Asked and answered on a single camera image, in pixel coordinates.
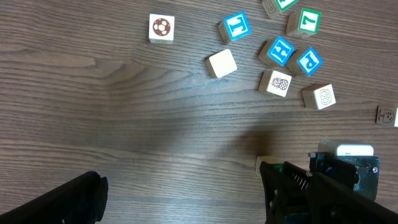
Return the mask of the pretzel picture block blue side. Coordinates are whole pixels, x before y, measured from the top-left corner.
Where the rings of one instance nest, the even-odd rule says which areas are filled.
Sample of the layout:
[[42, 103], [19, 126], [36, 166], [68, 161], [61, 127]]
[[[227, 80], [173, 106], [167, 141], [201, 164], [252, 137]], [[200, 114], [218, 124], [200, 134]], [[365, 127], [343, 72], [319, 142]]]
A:
[[306, 108], [322, 110], [336, 103], [332, 84], [320, 83], [301, 90]]

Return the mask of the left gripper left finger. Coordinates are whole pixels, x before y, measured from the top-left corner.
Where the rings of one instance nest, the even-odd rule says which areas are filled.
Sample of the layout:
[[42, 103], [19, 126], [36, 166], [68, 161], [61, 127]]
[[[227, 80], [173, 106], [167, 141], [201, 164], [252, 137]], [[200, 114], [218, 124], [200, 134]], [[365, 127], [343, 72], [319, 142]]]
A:
[[107, 199], [107, 178], [89, 171], [2, 214], [1, 223], [93, 224], [102, 220]]

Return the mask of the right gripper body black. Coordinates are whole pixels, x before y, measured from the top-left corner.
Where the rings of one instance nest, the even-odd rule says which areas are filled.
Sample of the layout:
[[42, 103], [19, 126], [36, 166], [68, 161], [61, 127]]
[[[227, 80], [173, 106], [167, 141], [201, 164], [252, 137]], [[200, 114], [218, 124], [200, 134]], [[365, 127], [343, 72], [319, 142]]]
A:
[[380, 158], [376, 156], [335, 156], [329, 152], [309, 152], [310, 172], [320, 172], [375, 201]]

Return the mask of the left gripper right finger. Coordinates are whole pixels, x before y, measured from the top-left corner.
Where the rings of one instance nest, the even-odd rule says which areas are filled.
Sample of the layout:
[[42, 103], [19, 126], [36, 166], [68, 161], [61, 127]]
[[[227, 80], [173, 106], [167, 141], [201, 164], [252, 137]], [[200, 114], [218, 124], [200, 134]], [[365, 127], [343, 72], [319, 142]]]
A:
[[322, 174], [262, 161], [266, 223], [397, 224], [397, 214]]

